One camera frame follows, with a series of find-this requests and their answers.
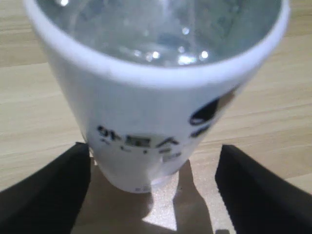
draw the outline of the water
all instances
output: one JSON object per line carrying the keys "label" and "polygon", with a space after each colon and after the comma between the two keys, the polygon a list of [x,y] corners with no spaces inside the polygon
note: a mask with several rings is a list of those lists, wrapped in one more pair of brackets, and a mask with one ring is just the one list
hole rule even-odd
{"label": "water", "polygon": [[275,9],[271,0],[54,0],[40,4],[49,4],[47,15],[60,28],[97,51],[169,67],[207,64],[241,53],[259,42],[276,18],[276,13],[270,17],[267,8]]}

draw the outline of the white paper cup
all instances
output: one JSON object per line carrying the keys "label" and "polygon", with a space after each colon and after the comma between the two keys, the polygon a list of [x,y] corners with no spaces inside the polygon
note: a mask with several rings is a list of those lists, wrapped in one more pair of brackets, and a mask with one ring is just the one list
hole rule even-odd
{"label": "white paper cup", "polygon": [[[24,0],[24,5],[83,137],[107,179],[132,193],[150,192],[180,169],[278,45],[290,13],[289,1],[279,0],[274,24],[259,22],[269,27],[263,38],[230,58],[157,67],[77,42],[46,16],[39,1]],[[235,50],[240,30],[233,26],[228,51]]]}

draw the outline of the cup base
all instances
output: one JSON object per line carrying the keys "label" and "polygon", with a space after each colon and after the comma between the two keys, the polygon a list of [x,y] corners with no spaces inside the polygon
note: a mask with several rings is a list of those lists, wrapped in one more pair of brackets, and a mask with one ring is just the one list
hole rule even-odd
{"label": "cup base", "polygon": [[147,193],[150,193],[153,190],[160,189],[160,188],[164,187],[166,184],[168,184],[171,181],[173,176],[174,176],[174,174],[154,179],[151,182],[151,186],[150,187],[146,187],[145,189],[140,189],[140,190],[136,189],[136,188],[131,188],[131,189],[126,188],[125,186],[121,185],[117,181],[112,181],[108,177],[106,177],[106,178],[113,186],[115,186],[116,188],[118,188],[118,189],[120,189],[122,191],[125,191],[125,192],[128,192],[128,193],[132,193],[132,194],[147,194]]}

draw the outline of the light wooden surface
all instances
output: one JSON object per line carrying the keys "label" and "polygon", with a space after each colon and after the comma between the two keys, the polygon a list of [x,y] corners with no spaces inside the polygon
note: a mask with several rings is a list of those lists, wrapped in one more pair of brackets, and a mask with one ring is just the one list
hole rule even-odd
{"label": "light wooden surface", "polygon": [[[0,190],[42,168],[79,140],[77,124],[20,0],[1,0]],[[312,193],[311,0],[293,1],[286,37],[191,157],[194,182],[209,213],[202,211],[199,203],[190,206],[197,207],[198,213],[207,212],[204,218],[209,223],[210,216],[213,230],[234,233],[214,182],[222,143],[238,146],[282,178]],[[172,205],[177,178],[154,195],[153,210],[144,222],[137,218],[131,224],[101,220],[105,217],[101,205],[114,197],[102,197],[103,181],[95,168],[93,185],[73,233],[100,233],[108,225],[115,233],[124,232],[120,222],[127,231],[137,233],[159,233],[165,230],[161,227],[182,233],[179,227],[175,231],[177,217]],[[134,216],[126,214],[120,207],[123,205],[115,206],[118,215],[125,220]],[[208,226],[201,228],[203,233],[210,233]]]}

